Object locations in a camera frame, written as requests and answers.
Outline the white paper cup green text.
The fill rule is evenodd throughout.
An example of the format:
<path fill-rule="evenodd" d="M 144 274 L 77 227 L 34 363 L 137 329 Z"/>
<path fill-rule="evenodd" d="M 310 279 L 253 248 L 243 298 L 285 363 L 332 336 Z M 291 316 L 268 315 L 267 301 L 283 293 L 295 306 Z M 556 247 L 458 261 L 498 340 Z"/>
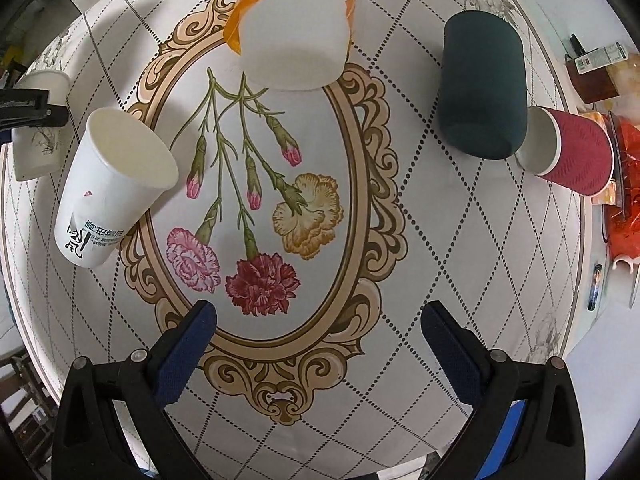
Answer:
<path fill-rule="evenodd" d="M 94 110 L 58 204 L 62 256 L 81 268 L 100 266 L 178 177 L 174 155 L 152 129 L 122 110 Z"/>

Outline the red ribbed paper cup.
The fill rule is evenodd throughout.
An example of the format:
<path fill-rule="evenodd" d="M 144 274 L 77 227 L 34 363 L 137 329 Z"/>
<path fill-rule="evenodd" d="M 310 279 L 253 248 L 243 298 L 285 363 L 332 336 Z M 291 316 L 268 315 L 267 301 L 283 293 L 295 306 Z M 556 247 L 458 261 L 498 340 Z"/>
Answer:
<path fill-rule="evenodd" d="M 614 170 L 612 143 L 601 126 L 542 106 L 527 110 L 525 140 L 515 158 L 525 171 L 587 197 L 599 194 Z"/>

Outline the dark teal paper cup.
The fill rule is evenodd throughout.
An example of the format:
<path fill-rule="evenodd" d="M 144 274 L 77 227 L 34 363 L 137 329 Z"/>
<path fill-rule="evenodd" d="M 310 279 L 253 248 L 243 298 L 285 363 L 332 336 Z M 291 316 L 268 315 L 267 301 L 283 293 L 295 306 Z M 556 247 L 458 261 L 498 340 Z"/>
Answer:
<path fill-rule="evenodd" d="M 474 157 L 509 158 L 523 144 L 523 44 L 503 18 L 463 11 L 446 21 L 437 120 L 448 144 Z"/>

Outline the orange and white paper cup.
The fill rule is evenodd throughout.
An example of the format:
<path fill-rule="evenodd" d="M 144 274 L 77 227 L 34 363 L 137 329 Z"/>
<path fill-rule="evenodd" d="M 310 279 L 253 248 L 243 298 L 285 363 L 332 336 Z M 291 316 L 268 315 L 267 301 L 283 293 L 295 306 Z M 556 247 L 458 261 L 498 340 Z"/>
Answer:
<path fill-rule="evenodd" d="M 343 73 L 356 0 L 236 0 L 224 42 L 250 81 L 308 91 Z"/>

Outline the orange plastic bag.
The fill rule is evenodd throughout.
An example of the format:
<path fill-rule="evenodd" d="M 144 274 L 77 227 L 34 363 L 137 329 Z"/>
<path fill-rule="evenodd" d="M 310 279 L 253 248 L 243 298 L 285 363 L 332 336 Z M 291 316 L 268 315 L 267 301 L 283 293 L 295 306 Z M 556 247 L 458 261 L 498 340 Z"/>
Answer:
<path fill-rule="evenodd" d="M 613 115 L 613 126 L 622 173 L 622 208 L 608 206 L 606 229 L 613 259 L 639 257 L 639 129 Z"/>

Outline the floral diamond pattern tablecloth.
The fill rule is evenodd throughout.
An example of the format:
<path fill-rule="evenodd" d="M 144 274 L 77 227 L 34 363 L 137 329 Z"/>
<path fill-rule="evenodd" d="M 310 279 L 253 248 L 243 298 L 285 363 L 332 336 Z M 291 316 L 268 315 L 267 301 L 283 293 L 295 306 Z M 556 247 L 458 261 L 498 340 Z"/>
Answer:
<path fill-rule="evenodd" d="M 2 155 L 6 286 L 60 396 L 78 356 L 125 359 L 192 304 L 218 330 L 168 410 L 216 479 L 344 479 L 444 448 L 469 409 L 422 338 L 440 300 L 515 359 L 565 353 L 585 203 L 480 160 L 436 124 L 448 18 L 485 10 L 522 40 L 530 104 L 567 106 L 525 0 L 357 0 L 343 76 L 249 81 L 222 29 L 235 0 L 99 0 L 35 59 L 70 77 L 69 167 L 89 116 L 133 114 L 180 177 L 95 269 L 54 240 L 65 169 L 21 182 Z"/>

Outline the brown glass jar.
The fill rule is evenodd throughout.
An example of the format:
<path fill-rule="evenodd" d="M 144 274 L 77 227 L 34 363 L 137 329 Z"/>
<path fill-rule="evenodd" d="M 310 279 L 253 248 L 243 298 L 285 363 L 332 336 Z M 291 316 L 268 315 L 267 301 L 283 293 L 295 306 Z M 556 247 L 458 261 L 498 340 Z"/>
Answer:
<path fill-rule="evenodd" d="M 582 102 L 592 104 L 618 96 L 614 81 L 605 67 L 580 74 L 577 71 L 574 58 L 567 58 L 565 67 L 570 77 L 570 82 Z"/>

